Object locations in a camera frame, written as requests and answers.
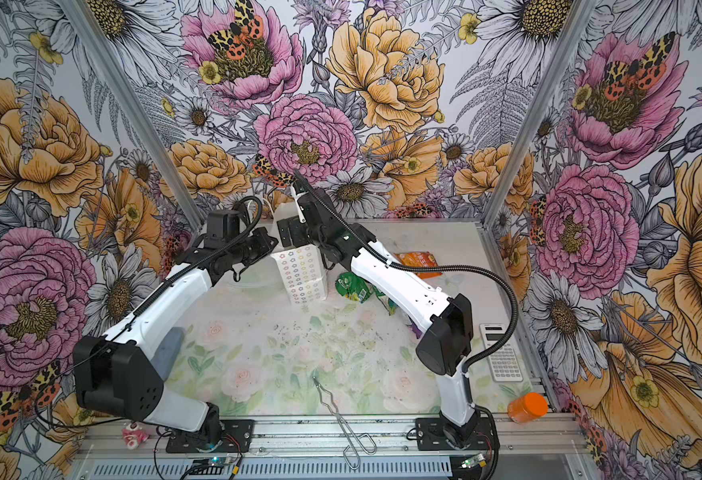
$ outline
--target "floral tablecloth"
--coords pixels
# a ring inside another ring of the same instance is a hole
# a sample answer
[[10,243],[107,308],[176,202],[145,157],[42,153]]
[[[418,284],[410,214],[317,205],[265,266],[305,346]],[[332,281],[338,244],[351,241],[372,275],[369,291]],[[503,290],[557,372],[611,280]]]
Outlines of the floral tablecloth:
[[[440,264],[488,268],[472,224],[366,227],[391,252],[427,250]],[[324,415],[327,411],[318,403],[312,382],[316,375],[333,392],[342,413],[438,412],[434,374],[416,357],[414,334],[375,298],[359,303],[340,296],[334,283],[343,271],[338,266],[328,273],[327,300],[306,306],[292,305],[280,280],[248,289],[218,283],[178,324],[186,338],[167,386],[213,402],[227,416]],[[470,299],[474,352],[484,348],[480,323],[508,321],[490,280],[450,273],[427,282]],[[502,412],[510,400],[530,391],[522,367],[523,382],[496,383],[486,361],[474,364],[471,389],[476,403]]]

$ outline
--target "calculator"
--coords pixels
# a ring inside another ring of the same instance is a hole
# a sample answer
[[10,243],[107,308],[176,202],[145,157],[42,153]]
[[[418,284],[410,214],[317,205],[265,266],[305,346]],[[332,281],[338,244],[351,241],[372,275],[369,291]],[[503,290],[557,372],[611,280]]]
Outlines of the calculator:
[[[506,325],[500,323],[483,323],[479,326],[484,348],[494,345],[506,330]],[[496,382],[521,382],[521,368],[516,358],[516,350],[512,347],[513,339],[502,346],[498,351],[489,356],[492,378]]]

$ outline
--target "pink peony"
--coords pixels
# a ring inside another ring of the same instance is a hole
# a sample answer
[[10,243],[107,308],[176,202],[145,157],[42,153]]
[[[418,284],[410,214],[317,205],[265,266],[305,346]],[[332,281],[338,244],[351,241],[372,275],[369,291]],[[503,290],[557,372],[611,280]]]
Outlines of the pink peony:
[[350,170],[356,162],[356,137],[346,114],[303,94],[277,101],[253,125],[260,155],[279,171],[300,170],[317,182]]
[[218,54],[207,41],[211,33],[230,30],[233,6],[225,14],[214,7],[212,16],[199,11],[198,17],[185,15],[180,20],[183,48],[191,52],[185,56],[186,64],[199,70],[199,83],[209,85],[218,101],[212,106],[224,113],[275,101],[296,91],[302,81],[303,50],[298,34],[289,36],[273,7],[266,14],[258,2],[252,0],[252,4],[255,15],[262,19],[262,38],[248,47],[241,60]]
[[608,34],[586,62],[585,72],[575,79],[577,91],[572,109],[557,129],[559,142],[582,151],[595,162],[610,162],[624,170],[638,164],[673,131],[683,108],[674,108],[687,62],[679,59],[679,40],[666,58],[665,73],[648,90],[627,88],[617,100],[608,100],[604,69],[610,62],[631,65],[641,59],[652,44],[639,46],[638,39],[626,44]]
[[67,240],[15,228],[0,240],[0,391],[17,390],[60,360],[65,370],[86,323],[95,269]]
[[636,256],[639,226],[630,209],[625,179],[607,166],[567,166],[546,197],[540,269],[576,283],[589,300],[608,293]]

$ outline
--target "metal post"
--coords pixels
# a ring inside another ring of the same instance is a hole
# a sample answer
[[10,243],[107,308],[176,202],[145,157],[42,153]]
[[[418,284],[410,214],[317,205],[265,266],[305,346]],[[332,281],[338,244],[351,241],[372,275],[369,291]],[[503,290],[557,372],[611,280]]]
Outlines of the metal post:
[[198,233],[204,224],[204,220],[199,214],[199,210],[196,208],[196,204],[193,202],[188,189],[178,175],[175,165],[170,160],[170,156],[164,148],[159,134],[154,129],[148,114],[137,98],[121,63],[116,60],[113,49],[108,43],[103,30],[100,29],[100,25],[87,5],[87,1],[67,0],[58,2],[58,4],[73,25],[74,30],[76,30],[79,40],[87,49],[89,58],[94,60],[94,66],[99,78],[106,82],[108,88],[114,94],[115,99],[119,102],[119,105],[143,142],[148,155],[154,159],[159,172],[161,172],[167,185],[172,189],[175,199],[188,219],[193,233]]
[[577,50],[577,44],[585,33],[586,26],[595,7],[595,0],[576,0],[572,5],[567,23],[562,28],[562,35],[556,43],[554,56],[540,78],[538,89],[532,98],[527,115],[524,117],[524,122],[521,124],[521,129],[519,129],[516,139],[514,139],[508,162],[500,174],[498,185],[492,192],[490,203],[484,211],[482,223],[487,228],[491,228],[498,217],[500,207],[503,206],[510,186],[514,182],[514,177],[516,177],[516,173],[524,162],[524,156],[527,153],[528,145],[532,141],[532,136],[543,120],[548,102],[554,94],[562,72],[564,72]]

